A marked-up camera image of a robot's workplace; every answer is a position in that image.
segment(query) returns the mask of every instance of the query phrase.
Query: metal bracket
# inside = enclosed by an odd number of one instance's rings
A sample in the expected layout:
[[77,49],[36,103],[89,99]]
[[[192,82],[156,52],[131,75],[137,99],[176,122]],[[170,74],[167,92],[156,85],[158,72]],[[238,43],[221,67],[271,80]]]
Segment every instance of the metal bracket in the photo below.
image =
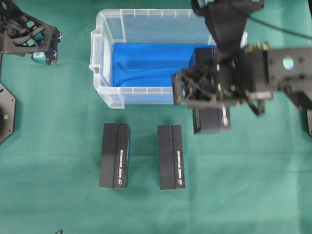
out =
[[2,109],[3,125],[0,127],[0,144],[4,142],[14,131],[15,98],[0,83],[0,108]]

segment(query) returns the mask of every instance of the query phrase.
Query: black rectangular box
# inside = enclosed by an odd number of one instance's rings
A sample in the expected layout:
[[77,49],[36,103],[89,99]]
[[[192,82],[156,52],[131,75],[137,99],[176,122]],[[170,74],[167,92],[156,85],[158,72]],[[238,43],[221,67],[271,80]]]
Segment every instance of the black rectangular box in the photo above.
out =
[[104,125],[99,186],[124,189],[127,182],[129,127],[126,124]]
[[181,125],[158,127],[160,189],[185,189]]
[[225,131],[232,128],[230,109],[193,109],[194,133]]

